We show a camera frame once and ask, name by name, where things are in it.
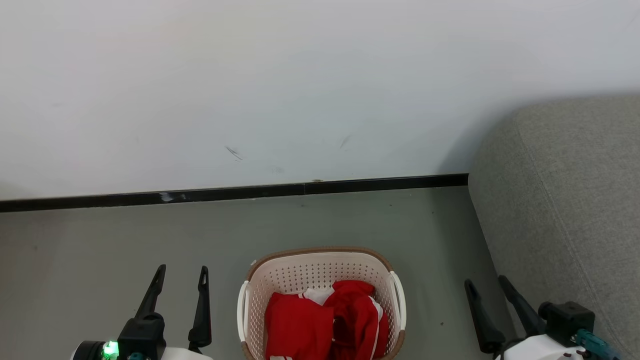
sofa cushion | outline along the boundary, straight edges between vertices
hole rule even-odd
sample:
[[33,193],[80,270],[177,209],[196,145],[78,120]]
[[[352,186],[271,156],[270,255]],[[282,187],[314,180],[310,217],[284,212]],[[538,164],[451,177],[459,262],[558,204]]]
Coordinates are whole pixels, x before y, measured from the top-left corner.
[[640,97],[531,106],[484,141],[469,192],[499,274],[532,306],[576,301],[640,357]]

laundry basket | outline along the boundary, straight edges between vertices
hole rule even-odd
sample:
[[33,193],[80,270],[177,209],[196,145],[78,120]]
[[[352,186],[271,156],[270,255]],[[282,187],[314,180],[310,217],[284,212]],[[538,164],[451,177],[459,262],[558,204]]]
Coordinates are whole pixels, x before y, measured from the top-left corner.
[[265,360],[264,313],[271,294],[329,288],[341,280],[361,280],[376,287],[373,297],[389,319],[389,341],[382,359],[393,359],[404,341],[406,302],[391,264],[365,248],[322,247],[277,252],[252,265],[237,304],[238,336],[247,360]]

perforated basket side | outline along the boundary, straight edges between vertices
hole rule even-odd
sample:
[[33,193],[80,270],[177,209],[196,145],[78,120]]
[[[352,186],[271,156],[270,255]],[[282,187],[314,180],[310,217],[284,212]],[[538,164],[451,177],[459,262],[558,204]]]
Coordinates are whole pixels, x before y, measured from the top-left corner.
[[363,248],[318,248],[279,252],[256,262],[249,271],[245,355],[264,360],[264,312],[274,292],[300,293],[307,288],[329,288],[335,281],[361,280],[376,287],[374,298],[389,318],[385,360],[395,357],[404,341],[400,329],[397,293],[390,264]]

brown basket rim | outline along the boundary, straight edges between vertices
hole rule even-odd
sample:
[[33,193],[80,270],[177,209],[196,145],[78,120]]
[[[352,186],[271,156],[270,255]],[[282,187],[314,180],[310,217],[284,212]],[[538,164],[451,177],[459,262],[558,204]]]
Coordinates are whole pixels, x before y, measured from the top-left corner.
[[383,265],[385,265],[385,268],[387,268],[389,272],[394,270],[391,267],[391,263],[389,263],[384,256],[366,247],[339,247],[339,246],[308,247],[304,249],[294,249],[294,250],[274,252],[272,254],[264,256],[263,258],[260,258],[251,266],[246,279],[247,281],[251,281],[251,278],[253,277],[253,274],[258,269],[258,267],[260,267],[262,264],[266,263],[269,260],[284,258],[287,256],[293,256],[293,255],[315,254],[315,253],[322,253],[322,252],[361,252],[363,254],[371,255],[374,258],[380,260],[380,262]]

